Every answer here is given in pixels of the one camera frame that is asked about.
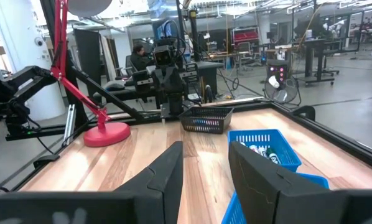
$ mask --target person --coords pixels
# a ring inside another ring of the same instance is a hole
[[[138,71],[145,70],[147,66],[154,65],[154,60],[146,57],[144,48],[140,44],[134,46],[131,54],[131,62]]]

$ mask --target red desk lamp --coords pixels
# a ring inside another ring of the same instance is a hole
[[[131,129],[125,123],[107,123],[110,117],[106,108],[99,108],[77,87],[66,79],[67,55],[67,11],[76,16],[95,16],[104,11],[111,4],[111,0],[56,0],[55,1],[55,58],[52,63],[51,74],[87,106],[98,118],[97,127],[91,128],[84,134],[84,144],[89,147],[103,147],[126,139]]]

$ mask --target concrete floor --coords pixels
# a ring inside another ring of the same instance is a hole
[[[315,107],[317,122],[372,147],[372,57],[370,53],[369,50],[362,50],[358,54],[349,53],[329,58],[328,66],[340,70],[340,74],[335,76],[334,86],[328,82],[310,86],[301,83],[300,94],[302,105]],[[297,63],[299,69],[304,68],[303,62]],[[233,72],[230,76],[230,73],[230,70],[223,71],[224,76],[232,80],[236,75]],[[240,86],[233,91],[233,94],[237,99],[263,95],[263,84],[260,81],[265,79],[265,76],[263,67],[255,67],[252,71],[243,72],[238,77],[240,83],[246,88]],[[85,85],[80,85],[80,88],[86,93]],[[218,77],[218,91],[224,95],[230,94],[221,77]],[[137,110],[153,110],[156,107],[154,102],[140,104],[131,100],[126,103]],[[108,105],[108,111],[111,113],[119,110],[113,105]],[[40,123],[42,126],[63,124],[65,118],[64,114]],[[3,122],[0,122],[0,183],[10,189],[33,170],[32,161],[46,153],[38,140],[7,142],[4,138],[6,133]],[[60,147],[61,139],[61,136],[41,138],[46,145],[52,145],[53,151]]]

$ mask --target black frame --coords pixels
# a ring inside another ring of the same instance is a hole
[[[300,114],[294,114],[292,110],[290,110],[289,108],[286,108],[285,106],[280,105],[279,103],[258,99],[258,100],[242,101],[242,102],[232,102],[232,103],[228,103],[224,105],[213,105],[209,107],[232,107],[234,108],[233,110],[234,113],[251,111],[251,110],[262,110],[262,109],[268,109],[268,108],[273,109],[279,112],[280,114],[284,115],[285,117],[289,118],[290,120],[296,122],[297,124],[314,132],[318,136],[324,138],[325,140],[334,144],[340,149],[346,151],[352,156],[355,156],[356,158],[372,166],[372,149],[360,144],[359,142],[355,141],[352,138],[349,138],[322,124],[312,121],[306,118],[305,116],[302,116]],[[111,120],[111,122],[114,122],[114,121],[124,122],[132,126],[132,125],[137,125],[137,124],[159,123],[161,122],[161,117],[160,117],[160,112],[158,111],[156,114],[152,113],[149,118],[144,119],[144,120],[136,120],[134,118],[131,118],[130,116],[126,116],[122,118],[113,118]],[[82,132],[94,126],[96,126],[96,121],[90,121],[88,126],[85,126],[84,128],[77,130],[74,134],[73,141]],[[65,148],[66,146],[62,146],[55,154],[59,155]],[[38,174],[45,166],[46,164],[36,167],[34,171],[31,174],[29,174],[25,179],[23,179],[20,183],[18,183],[12,189],[12,191],[21,189],[28,181],[30,181],[36,174]]]

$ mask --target wooden tabletop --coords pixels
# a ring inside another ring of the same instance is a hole
[[[331,189],[372,189],[372,168],[272,109],[234,113],[230,128],[279,129],[302,161],[298,172],[321,175]],[[114,190],[134,177],[174,141],[184,142],[184,185],[179,223],[220,223],[234,192],[227,133],[183,130],[178,121],[132,126],[132,135],[90,148],[82,136],[22,191]]]

